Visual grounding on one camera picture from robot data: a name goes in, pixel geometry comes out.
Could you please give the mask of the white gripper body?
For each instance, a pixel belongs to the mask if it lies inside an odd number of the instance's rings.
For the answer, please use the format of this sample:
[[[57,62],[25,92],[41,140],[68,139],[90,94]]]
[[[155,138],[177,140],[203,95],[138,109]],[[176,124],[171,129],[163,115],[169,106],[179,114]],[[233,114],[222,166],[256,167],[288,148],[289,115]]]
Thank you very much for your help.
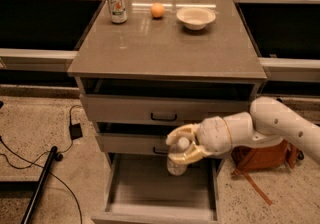
[[[197,128],[196,137],[209,155],[222,155],[231,149],[231,135],[221,117],[204,119]]]

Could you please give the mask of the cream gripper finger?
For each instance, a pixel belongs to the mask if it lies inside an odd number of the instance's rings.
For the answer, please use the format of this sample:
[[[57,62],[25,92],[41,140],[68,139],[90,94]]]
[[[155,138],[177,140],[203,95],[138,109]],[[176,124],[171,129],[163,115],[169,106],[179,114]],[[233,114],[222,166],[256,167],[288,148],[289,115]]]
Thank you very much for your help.
[[[189,148],[182,155],[182,160],[186,165],[200,161],[207,156],[207,152],[203,146],[199,146],[192,142]]]
[[[195,141],[198,127],[198,124],[186,124],[177,127],[167,135],[166,144],[168,146],[176,144],[182,137],[187,138],[190,142]]]

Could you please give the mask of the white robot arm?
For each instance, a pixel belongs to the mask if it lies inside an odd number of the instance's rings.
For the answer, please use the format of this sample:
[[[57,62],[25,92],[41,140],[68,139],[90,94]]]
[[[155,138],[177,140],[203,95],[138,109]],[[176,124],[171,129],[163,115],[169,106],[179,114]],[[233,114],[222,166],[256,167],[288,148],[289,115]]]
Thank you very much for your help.
[[[189,147],[168,154],[178,165],[221,156],[238,146],[266,148],[284,140],[320,161],[320,127],[269,97],[255,99],[247,112],[180,126],[168,134],[166,144],[173,146],[182,138],[189,140]]]

